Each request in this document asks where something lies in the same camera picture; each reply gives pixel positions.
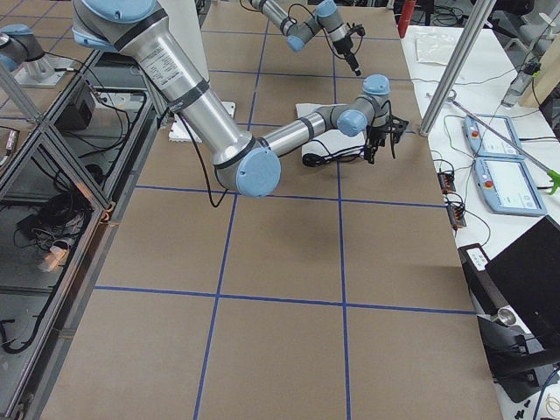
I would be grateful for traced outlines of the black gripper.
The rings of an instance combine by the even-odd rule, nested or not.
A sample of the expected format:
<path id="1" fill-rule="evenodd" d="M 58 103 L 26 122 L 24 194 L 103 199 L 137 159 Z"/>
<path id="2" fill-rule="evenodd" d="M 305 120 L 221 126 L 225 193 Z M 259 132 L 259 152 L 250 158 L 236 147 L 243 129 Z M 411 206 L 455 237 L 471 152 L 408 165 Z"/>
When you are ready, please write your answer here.
<path id="1" fill-rule="evenodd" d="M 366 160 L 369 164 L 373 165 L 375 163 L 375 154 L 380 147 L 385 146 L 388 133 L 389 127 L 387 124 L 367 127 L 365 152 Z"/>
<path id="2" fill-rule="evenodd" d="M 332 45 L 334 46 L 337 56 L 346 61 L 356 76 L 361 76 L 360 65 L 354 57 L 354 43 L 351 37 L 345 35 L 338 40 L 333 40 Z"/>

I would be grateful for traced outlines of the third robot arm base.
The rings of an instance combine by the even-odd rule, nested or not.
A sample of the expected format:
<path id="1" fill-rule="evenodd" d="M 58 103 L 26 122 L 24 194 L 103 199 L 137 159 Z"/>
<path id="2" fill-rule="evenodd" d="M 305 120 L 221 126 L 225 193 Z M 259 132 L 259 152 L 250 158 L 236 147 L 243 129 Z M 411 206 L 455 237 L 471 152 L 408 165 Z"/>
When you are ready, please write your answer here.
<path id="1" fill-rule="evenodd" d="M 52 88 L 74 67 L 74 60 L 47 55 L 27 25 L 9 24 L 1 28 L 1 65 L 16 72 L 23 87 Z"/>

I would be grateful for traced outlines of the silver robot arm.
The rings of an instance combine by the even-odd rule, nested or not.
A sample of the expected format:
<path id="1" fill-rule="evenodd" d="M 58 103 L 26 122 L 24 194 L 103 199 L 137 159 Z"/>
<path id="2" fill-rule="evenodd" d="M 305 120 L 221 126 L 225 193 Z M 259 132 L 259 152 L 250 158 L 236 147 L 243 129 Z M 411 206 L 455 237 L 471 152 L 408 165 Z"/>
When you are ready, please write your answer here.
<path id="1" fill-rule="evenodd" d="M 361 67 L 356 58 L 366 33 L 362 24 L 345 23 L 334 1 L 322 1 L 314 10 L 300 3 L 285 10 L 277 1 L 249 1 L 246 10 L 262 13 L 286 38 L 293 52 L 302 51 L 317 35 L 323 34 L 332 55 L 344 60 L 356 76 L 361 76 Z M 291 14 L 293 6 L 301 7 L 308 18 L 298 22 Z"/>
<path id="2" fill-rule="evenodd" d="M 212 3 L 205 17 L 161 1 L 75 1 L 73 37 L 133 60 L 152 97 L 187 128 L 201 186 L 273 193 L 284 156 L 338 130 L 363 135 L 360 155 L 388 137 L 390 82 L 354 73 L 340 97 L 337 67 L 355 70 L 365 41 L 332 1 Z"/>

